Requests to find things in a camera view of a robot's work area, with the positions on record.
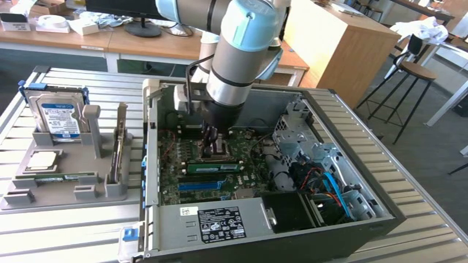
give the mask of black stool legs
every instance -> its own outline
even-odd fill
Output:
[[[375,88],[375,90],[372,90],[371,94],[366,97],[366,99],[362,101],[362,103],[358,105],[356,108],[359,108],[364,102],[372,97],[374,93],[376,93],[376,91],[382,88],[382,86],[387,83],[387,81],[392,78],[392,76],[395,75],[398,69],[394,70],[394,72],[390,74],[388,78],[386,78],[383,80],[383,82],[379,84],[379,86]]]
[[[460,171],[460,170],[466,169],[467,167],[468,167],[468,164],[466,164],[466,165],[460,166],[460,167],[459,167],[459,168],[456,168],[454,171],[451,171],[451,172],[448,173],[448,175],[452,175],[454,173],[456,173],[458,171]]]
[[[418,80],[419,80],[419,78],[416,78],[415,81],[412,82],[412,84],[411,84],[411,86],[410,86],[410,89],[408,89],[407,92],[404,93],[403,98],[400,99],[400,102],[398,103],[398,105],[396,105],[396,107],[395,107],[395,109],[394,109],[391,115],[390,115],[388,118],[387,118],[386,123],[388,123],[388,121],[390,121],[390,119],[392,118],[392,116],[394,116],[394,114],[395,114],[398,108],[400,108],[400,105],[402,105],[404,99],[407,98],[407,96],[408,96],[408,94],[410,94],[410,91],[412,90],[412,87],[415,87],[415,84],[416,84]]]
[[[424,97],[427,91],[430,90],[431,84],[432,84],[432,81],[428,81],[428,82],[427,82],[427,85],[426,85],[426,89],[424,89],[424,91],[423,91],[423,93],[422,93],[422,96],[420,96],[419,99],[418,99],[416,105],[415,105],[415,107],[414,107],[412,110],[411,110],[408,119],[407,119],[407,121],[406,121],[404,124],[403,124],[403,127],[402,127],[400,132],[398,133],[398,136],[396,136],[396,139],[395,139],[395,141],[394,141],[394,144],[396,143],[398,139],[400,138],[400,136],[402,136],[402,134],[403,134],[403,131],[404,131],[404,128],[407,128],[407,125],[408,125],[408,123],[410,123],[411,117],[412,117],[412,115],[414,115],[415,112],[416,112],[418,106],[419,106],[419,104],[420,104],[422,101],[423,101],[423,97]]]
[[[398,88],[402,86],[403,82],[407,80],[407,78],[410,77],[410,74],[407,74],[403,79],[400,80],[400,82],[396,84],[394,90],[390,92],[390,94],[387,95],[387,97],[383,99],[383,101],[380,102],[378,108],[375,108],[374,112],[371,113],[371,116],[367,117],[367,119],[371,119],[374,117],[374,115],[376,114],[376,112],[380,110],[382,106],[386,104],[386,102],[388,101],[390,97],[394,95],[395,91],[398,90]]]
[[[394,74],[398,72],[398,70],[399,70],[399,69],[395,69],[395,70],[394,70],[394,72],[391,73],[391,75],[388,76],[388,78],[386,78],[386,79],[383,80],[383,82],[379,84],[379,86],[375,88],[375,90],[371,92],[371,94],[364,98],[364,100],[362,101],[362,103],[358,105],[356,108],[359,108],[359,107],[368,101],[368,99],[371,98],[371,96],[376,93],[376,91],[378,91],[378,90],[382,88],[382,86],[387,83],[387,81],[391,79],[391,77],[392,77]],[[380,110],[382,106],[384,106],[384,104],[386,104],[386,102],[388,101],[390,97],[394,95],[394,93],[396,92],[398,88],[402,86],[403,82],[407,80],[407,78],[408,78],[410,75],[411,75],[411,74],[408,73],[408,74],[403,77],[403,79],[400,80],[399,84],[395,86],[395,88],[392,89],[392,91],[390,92],[390,94],[387,95],[387,97],[386,97],[386,98],[383,99],[383,101],[379,103],[378,107],[375,108],[375,110],[372,111],[372,113],[371,113],[371,115],[368,116],[367,119],[371,119],[371,118],[374,117],[374,115],[375,115],[376,112]],[[412,88],[415,87],[415,84],[416,84],[418,80],[419,80],[419,77],[416,77],[415,81],[411,83],[411,86],[410,86],[407,92],[404,93],[404,95],[403,95],[403,97],[402,97],[402,99],[400,99],[400,101],[399,101],[396,107],[392,108],[394,110],[392,110],[392,113],[391,113],[391,115],[388,116],[387,120],[384,121],[386,123],[390,122],[390,119],[392,118],[394,114],[396,113],[398,108],[400,108],[402,103],[403,103],[404,99],[407,98],[407,96],[408,96],[408,94],[410,94]],[[418,109],[418,107],[419,107],[419,104],[420,104],[422,101],[423,101],[423,97],[424,97],[427,91],[430,90],[431,84],[432,84],[432,81],[428,81],[427,86],[426,86],[426,88],[424,88],[424,91],[423,91],[423,93],[422,93],[422,96],[419,97],[418,102],[416,102],[416,104],[415,104],[415,107],[414,107],[412,110],[411,110],[411,113],[410,113],[410,115],[408,115],[408,118],[407,118],[404,124],[403,124],[403,125],[399,125],[399,126],[402,127],[402,129],[400,129],[400,131],[399,131],[399,133],[398,133],[398,135],[396,135],[396,139],[395,139],[395,141],[394,141],[394,144],[398,142],[398,140],[399,140],[399,138],[400,138],[400,136],[402,136],[402,134],[403,134],[403,131],[404,131],[404,129],[407,128],[407,125],[408,125],[408,123],[410,123],[410,120],[411,120],[411,118],[412,118],[415,112],[416,112],[416,109]]]

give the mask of wooden stool seat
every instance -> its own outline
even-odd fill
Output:
[[[431,70],[424,68],[423,66],[411,63],[408,61],[403,61],[400,64],[402,69],[408,72],[411,75],[426,79],[427,81],[434,81],[438,78],[438,74],[434,73]]]

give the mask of blue pcie slot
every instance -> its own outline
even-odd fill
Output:
[[[220,190],[224,181],[218,182],[198,182],[190,184],[179,184],[179,191],[194,191],[194,190]]]

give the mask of motherboard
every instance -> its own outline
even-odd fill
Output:
[[[223,138],[226,156],[202,158],[202,129],[160,130],[163,205],[258,197],[272,189],[262,147],[268,134],[232,129]]]

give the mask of robotic arm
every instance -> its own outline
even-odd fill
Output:
[[[156,6],[170,20],[220,35],[207,82],[214,100],[202,103],[208,147],[236,123],[280,18],[264,0],[156,0]]]

